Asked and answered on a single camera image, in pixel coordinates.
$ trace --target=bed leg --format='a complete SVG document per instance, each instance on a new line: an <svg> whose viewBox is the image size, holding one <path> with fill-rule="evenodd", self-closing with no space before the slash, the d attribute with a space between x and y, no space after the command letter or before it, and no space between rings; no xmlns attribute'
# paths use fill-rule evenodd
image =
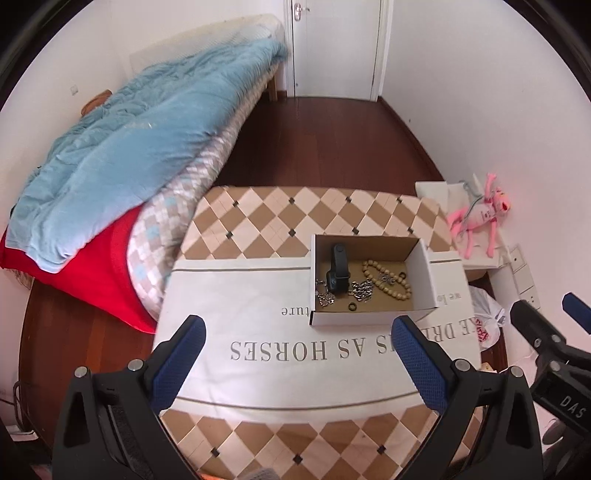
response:
<svg viewBox="0 0 591 480"><path fill-rule="evenodd" d="M269 101L276 102L277 101L277 84L275 82L275 77L269 80L267 83L267 91L269 92Z"/></svg>

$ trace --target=plush toy head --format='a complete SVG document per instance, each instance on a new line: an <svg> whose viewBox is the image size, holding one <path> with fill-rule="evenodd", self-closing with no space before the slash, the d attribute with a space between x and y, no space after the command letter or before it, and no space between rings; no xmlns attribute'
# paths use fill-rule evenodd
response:
<svg viewBox="0 0 591 480"><path fill-rule="evenodd" d="M507 195L500 189L495 189L492 194L492 204L498 215L505 215L511 209L511 202Z"/></svg>

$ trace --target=door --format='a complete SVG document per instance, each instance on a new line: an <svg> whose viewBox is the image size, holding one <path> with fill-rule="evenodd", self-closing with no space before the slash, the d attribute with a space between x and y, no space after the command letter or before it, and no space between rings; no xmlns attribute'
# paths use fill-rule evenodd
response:
<svg viewBox="0 0 591 480"><path fill-rule="evenodd" d="M293 0L296 96L369 100L380 1Z"/></svg>

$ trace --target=metal screw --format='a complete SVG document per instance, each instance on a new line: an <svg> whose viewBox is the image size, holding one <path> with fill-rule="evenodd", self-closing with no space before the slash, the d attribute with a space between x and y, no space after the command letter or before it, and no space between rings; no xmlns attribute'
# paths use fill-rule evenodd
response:
<svg viewBox="0 0 591 480"><path fill-rule="evenodd" d="M129 368L132 372L137 372L140 368L144 366L144 361L136 358L127 364L127 368Z"/></svg>
<svg viewBox="0 0 591 480"><path fill-rule="evenodd" d="M77 378L82 378L88 373L88 369L86 367L78 367L74 370L74 376Z"/></svg>
<svg viewBox="0 0 591 480"><path fill-rule="evenodd" d="M456 360L455 366L460 372L467 372L470 370L470 363L463 358Z"/></svg>
<svg viewBox="0 0 591 480"><path fill-rule="evenodd" d="M517 365L513 365L511 367L511 375L517 378L523 377L523 370L519 368Z"/></svg>

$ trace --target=blue blanket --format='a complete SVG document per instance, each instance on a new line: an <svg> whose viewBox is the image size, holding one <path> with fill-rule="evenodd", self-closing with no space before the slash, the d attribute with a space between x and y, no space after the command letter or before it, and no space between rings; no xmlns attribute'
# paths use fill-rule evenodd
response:
<svg viewBox="0 0 591 480"><path fill-rule="evenodd" d="M14 208L6 246L60 271L178 175L285 55L280 42L264 39L145 69L54 142Z"/></svg>

